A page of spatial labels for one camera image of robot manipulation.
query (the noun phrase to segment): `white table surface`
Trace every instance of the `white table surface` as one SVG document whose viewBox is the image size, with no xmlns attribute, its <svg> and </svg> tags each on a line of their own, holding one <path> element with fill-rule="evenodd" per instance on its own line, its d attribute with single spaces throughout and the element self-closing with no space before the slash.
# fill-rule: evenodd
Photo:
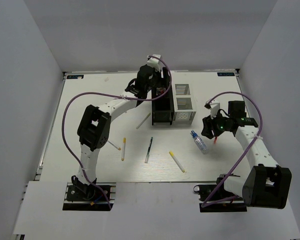
<svg viewBox="0 0 300 240">
<path fill-rule="evenodd" d="M 65 81 L 60 104 L 55 118 L 51 137 L 43 159 L 40 181 L 70 182 L 78 171 L 79 164 L 68 152 L 61 136 L 61 122 L 64 109 L 69 100 L 83 92 L 101 92 L 120 95 L 128 82 L 135 78 L 136 72 L 85 74 L 83 79 Z M 112 122 L 109 139 L 122 145 L 126 137 L 125 160 L 121 161 L 121 151 L 107 143 L 100 151 L 96 176 L 98 182 L 200 182 L 215 181 L 219 174 L 227 173 L 238 160 L 243 150 L 232 133 L 225 132 L 213 144 L 213 140 L 202 137 L 209 148 L 203 155 L 190 135 L 193 129 L 200 135 L 203 129 L 202 118 L 210 114 L 204 108 L 205 102 L 224 91 L 239 92 L 234 76 L 219 77 L 216 72 L 172 72 L 172 81 L 190 83 L 196 99 L 197 113 L 189 126 L 170 126 L 151 124 L 151 117 L 139 128 L 136 126 L 151 112 L 151 103 L 144 102 L 135 109 L 124 113 Z M 78 98 L 70 106 L 65 121 L 65 137 L 73 151 L 80 154 L 77 129 L 85 108 L 92 104 L 98 106 L 111 100 L 109 97 L 86 95 Z M 227 94 L 218 99 L 227 111 L 228 101 L 242 100 L 238 95 Z M 153 143 L 148 164 L 145 164 L 150 138 Z M 169 151 L 174 152 L 185 169 L 182 173 Z M 245 158 L 234 171 L 247 176 L 250 171 Z"/>
</svg>

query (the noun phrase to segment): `cable tie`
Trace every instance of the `cable tie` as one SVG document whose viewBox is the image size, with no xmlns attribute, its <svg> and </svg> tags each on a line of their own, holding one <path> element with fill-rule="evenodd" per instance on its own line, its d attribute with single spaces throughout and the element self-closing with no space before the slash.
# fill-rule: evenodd
<svg viewBox="0 0 300 240">
<path fill-rule="evenodd" d="M 254 138 L 257 138 L 257 139 L 260 139 L 260 140 L 264 139 L 262 136 L 258 136 L 256 133 L 251 137 L 251 139 L 254 139 Z"/>
<path fill-rule="evenodd" d="M 120 96 L 122 97 L 123 100 L 128 101 L 128 100 L 125 98 L 125 95 L 124 95 L 124 94 L 121 94 Z"/>
</svg>

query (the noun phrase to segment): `black pen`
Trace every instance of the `black pen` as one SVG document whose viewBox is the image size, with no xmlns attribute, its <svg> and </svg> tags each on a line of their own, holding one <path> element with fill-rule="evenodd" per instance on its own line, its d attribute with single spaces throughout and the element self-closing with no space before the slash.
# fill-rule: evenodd
<svg viewBox="0 0 300 240">
<path fill-rule="evenodd" d="M 144 161 L 145 164 L 147 164 L 148 161 L 149 161 L 150 149 L 151 149 L 151 144 L 152 144 L 152 140 L 153 139 L 154 139 L 153 137 L 151 137 L 151 139 L 150 139 L 150 144 L 149 144 L 149 147 L 148 147 L 148 152 L 146 153 L 146 157 L 145 157 L 145 161 Z"/>
</svg>

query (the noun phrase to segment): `sticker label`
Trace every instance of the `sticker label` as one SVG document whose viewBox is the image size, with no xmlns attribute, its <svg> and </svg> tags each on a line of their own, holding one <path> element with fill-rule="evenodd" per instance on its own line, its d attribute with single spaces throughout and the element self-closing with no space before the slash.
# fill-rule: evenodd
<svg viewBox="0 0 300 240">
<path fill-rule="evenodd" d="M 83 79 L 84 75 L 68 75 L 66 79 Z"/>
<path fill-rule="evenodd" d="M 234 77 L 235 74 L 233 72 L 217 72 L 219 77 Z"/>
</svg>

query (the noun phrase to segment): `plastic bottle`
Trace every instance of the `plastic bottle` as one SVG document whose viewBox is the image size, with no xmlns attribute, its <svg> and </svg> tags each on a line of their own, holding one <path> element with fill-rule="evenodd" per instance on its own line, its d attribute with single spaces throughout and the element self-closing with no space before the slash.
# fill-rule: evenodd
<svg viewBox="0 0 300 240">
<path fill-rule="evenodd" d="M 191 131 L 191 136 L 193 137 L 194 143 L 197 145 L 197 147 L 200 149 L 200 151 L 203 154 L 208 153 L 208 148 L 205 145 L 204 141 L 202 141 L 201 137 L 198 136 L 198 134 L 195 133 L 195 131 Z"/>
</svg>

